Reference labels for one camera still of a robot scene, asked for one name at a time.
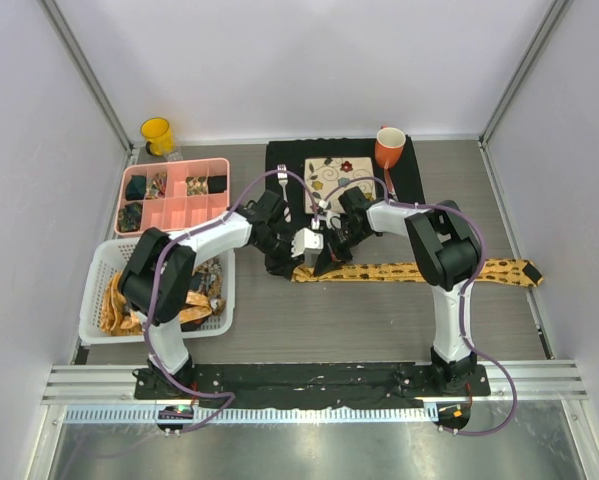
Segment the yellow beetle print tie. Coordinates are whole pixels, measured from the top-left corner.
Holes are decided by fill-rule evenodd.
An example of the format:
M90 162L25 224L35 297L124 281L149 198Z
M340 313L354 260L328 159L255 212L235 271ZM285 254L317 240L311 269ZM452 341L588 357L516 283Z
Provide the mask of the yellow beetle print tie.
M341 268L316 276L313 269L305 265L296 267L291 281L296 283L316 282L387 282L425 283L415 262L381 264L347 264ZM544 277L538 268L525 259L488 259L476 279L522 288L539 287Z

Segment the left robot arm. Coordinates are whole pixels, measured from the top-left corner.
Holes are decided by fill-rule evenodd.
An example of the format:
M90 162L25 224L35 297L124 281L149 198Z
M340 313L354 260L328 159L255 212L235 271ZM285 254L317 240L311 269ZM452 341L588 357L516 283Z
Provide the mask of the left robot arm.
M194 362L180 325L194 270L202 263L246 246L264 254L268 273L289 279L301 260L292 256L289 209L282 196L265 191L245 205L191 232L146 230L119 280L120 293L142 322L149 364L169 398L184 397L194 382Z

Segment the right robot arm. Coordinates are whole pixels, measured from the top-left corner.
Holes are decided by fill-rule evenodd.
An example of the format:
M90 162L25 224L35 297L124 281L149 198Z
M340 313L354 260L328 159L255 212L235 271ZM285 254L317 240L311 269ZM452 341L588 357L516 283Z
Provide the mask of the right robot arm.
M451 395L462 388L477 366L470 329L470 300L482 266L482 246L452 201L406 206L371 200L358 187L338 198L341 220L323 229L324 249L315 276L334 272L352 260L351 249L373 235L390 233L410 241L416 267L431 286L435 337L430 380L436 391Z

